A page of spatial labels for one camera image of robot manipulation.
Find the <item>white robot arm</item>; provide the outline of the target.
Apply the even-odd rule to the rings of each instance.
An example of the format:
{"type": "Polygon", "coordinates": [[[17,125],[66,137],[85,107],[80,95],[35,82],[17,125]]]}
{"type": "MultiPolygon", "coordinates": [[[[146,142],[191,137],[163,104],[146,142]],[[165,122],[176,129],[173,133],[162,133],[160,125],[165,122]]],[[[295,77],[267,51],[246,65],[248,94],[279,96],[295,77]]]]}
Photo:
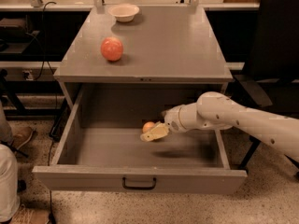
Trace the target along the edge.
{"type": "Polygon", "coordinates": [[[164,112],[164,122],[156,122],[140,135],[151,142],[170,133],[191,130],[237,129],[299,161],[299,120],[245,107],[214,91],[202,94],[195,103],[178,105],[164,112]]]}

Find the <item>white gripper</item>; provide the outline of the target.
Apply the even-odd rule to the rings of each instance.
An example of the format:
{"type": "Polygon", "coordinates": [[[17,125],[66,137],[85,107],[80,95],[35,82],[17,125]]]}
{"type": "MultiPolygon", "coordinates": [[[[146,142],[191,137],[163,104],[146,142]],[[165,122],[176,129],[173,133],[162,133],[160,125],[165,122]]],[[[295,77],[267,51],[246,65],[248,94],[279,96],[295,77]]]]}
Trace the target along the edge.
{"type": "Polygon", "coordinates": [[[169,134],[169,130],[173,133],[181,132],[181,123],[179,120],[179,111],[181,106],[175,106],[162,112],[164,117],[164,123],[156,122],[155,125],[149,129],[146,133],[140,135],[140,138],[144,142],[151,142],[166,137],[169,134]]]}

